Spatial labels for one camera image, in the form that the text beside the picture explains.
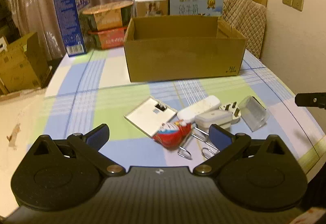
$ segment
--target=quilted chair back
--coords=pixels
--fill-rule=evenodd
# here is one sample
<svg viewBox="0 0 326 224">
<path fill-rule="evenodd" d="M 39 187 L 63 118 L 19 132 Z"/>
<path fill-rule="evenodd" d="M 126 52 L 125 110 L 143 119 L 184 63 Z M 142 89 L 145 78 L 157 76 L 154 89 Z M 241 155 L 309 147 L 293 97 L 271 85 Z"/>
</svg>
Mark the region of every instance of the quilted chair back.
<svg viewBox="0 0 326 224">
<path fill-rule="evenodd" d="M 247 50 L 259 58 L 266 25 L 266 7 L 253 0 L 224 0 L 223 18 L 247 38 Z"/>
</svg>

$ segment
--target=small white and brown box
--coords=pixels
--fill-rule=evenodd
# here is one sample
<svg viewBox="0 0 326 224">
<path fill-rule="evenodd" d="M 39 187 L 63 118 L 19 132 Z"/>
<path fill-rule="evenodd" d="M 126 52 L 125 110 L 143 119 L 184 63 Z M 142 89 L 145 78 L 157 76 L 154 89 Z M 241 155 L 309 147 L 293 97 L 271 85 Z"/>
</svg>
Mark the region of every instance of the small white and brown box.
<svg viewBox="0 0 326 224">
<path fill-rule="evenodd" d="M 162 16 L 168 15 L 168 0 L 133 0 L 134 16 Z"/>
</svg>

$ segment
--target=checkered tablecloth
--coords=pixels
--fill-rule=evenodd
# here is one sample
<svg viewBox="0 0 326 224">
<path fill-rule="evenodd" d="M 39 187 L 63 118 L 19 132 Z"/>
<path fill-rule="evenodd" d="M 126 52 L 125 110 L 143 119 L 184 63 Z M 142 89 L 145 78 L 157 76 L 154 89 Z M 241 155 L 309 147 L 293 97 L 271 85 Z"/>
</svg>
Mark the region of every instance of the checkered tablecloth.
<svg viewBox="0 0 326 224">
<path fill-rule="evenodd" d="M 65 139 L 106 123 L 110 140 L 100 152 L 127 170 L 133 165 L 189 166 L 192 170 L 205 159 L 202 142 L 193 138 L 187 143 L 193 159 L 186 160 L 154 142 L 123 116 L 149 96 L 181 110 L 208 95 L 215 95 L 222 103 L 255 96 L 271 113 L 267 124 L 252 133 L 241 119 L 231 126 L 231 133 L 244 132 L 253 139 L 278 134 L 305 172 L 326 151 L 325 134 L 312 115 L 297 107 L 291 90 L 248 51 L 238 76 L 130 83 L 122 47 L 63 58 L 48 86 L 30 145 L 41 134 Z"/>
</svg>

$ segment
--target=metal screw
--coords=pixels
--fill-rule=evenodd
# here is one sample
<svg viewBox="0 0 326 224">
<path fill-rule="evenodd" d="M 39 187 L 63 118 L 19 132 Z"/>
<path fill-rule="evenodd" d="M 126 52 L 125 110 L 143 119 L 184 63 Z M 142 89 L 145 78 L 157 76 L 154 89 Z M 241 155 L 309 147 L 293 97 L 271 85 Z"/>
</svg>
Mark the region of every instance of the metal screw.
<svg viewBox="0 0 326 224">
<path fill-rule="evenodd" d="M 195 170 L 199 173 L 208 173 L 211 171 L 211 167 L 206 164 L 198 165 Z"/>
<path fill-rule="evenodd" d="M 120 166 L 120 165 L 109 165 L 106 170 L 108 172 L 111 172 L 111 173 L 118 173 L 118 172 L 121 172 L 123 170 L 123 168 Z"/>
</svg>

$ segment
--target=red toy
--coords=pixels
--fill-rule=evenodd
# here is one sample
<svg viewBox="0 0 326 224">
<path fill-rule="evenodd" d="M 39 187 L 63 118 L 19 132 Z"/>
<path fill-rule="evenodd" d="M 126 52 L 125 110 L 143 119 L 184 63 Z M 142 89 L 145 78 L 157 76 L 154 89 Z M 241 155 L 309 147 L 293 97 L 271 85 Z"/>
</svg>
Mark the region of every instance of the red toy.
<svg viewBox="0 0 326 224">
<path fill-rule="evenodd" d="M 162 124 L 160 130 L 153 136 L 156 142 L 160 142 L 166 148 L 179 146 L 186 135 L 191 131 L 191 123 L 183 120 L 174 123 Z"/>
</svg>

